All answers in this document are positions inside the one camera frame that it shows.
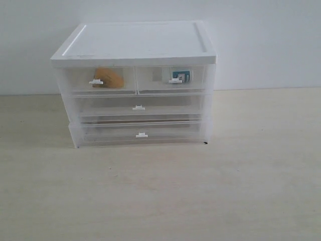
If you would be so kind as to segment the white bottle with teal label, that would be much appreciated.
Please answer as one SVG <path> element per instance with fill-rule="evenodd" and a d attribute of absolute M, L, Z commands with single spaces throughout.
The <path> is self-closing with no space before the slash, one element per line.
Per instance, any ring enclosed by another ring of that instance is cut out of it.
<path fill-rule="evenodd" d="M 163 68 L 162 81 L 169 84 L 186 84 L 193 79 L 193 71 L 189 68 Z"/>

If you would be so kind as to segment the yellow cheese wedge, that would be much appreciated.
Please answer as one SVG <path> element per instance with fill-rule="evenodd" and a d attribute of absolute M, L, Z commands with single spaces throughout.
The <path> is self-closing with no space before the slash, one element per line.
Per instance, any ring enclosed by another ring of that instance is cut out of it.
<path fill-rule="evenodd" d="M 90 84 L 95 88 L 123 88 L 124 79 L 111 68 L 96 68 Z"/>

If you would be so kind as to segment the white translucent plastic drawer cabinet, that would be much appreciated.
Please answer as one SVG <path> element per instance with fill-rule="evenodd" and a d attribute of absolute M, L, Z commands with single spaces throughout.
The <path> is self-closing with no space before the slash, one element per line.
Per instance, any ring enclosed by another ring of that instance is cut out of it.
<path fill-rule="evenodd" d="M 214 93 L 139 94 L 137 67 L 214 65 L 217 55 L 201 21 L 163 21 L 129 23 L 80 24 L 51 57 L 59 91 L 69 124 L 117 124 L 146 122 L 202 121 L 211 138 L 211 105 Z M 75 95 L 67 89 L 66 69 L 70 68 L 133 68 L 136 94 Z M 143 114 L 81 117 L 75 99 L 79 97 L 207 95 L 200 114 Z"/>

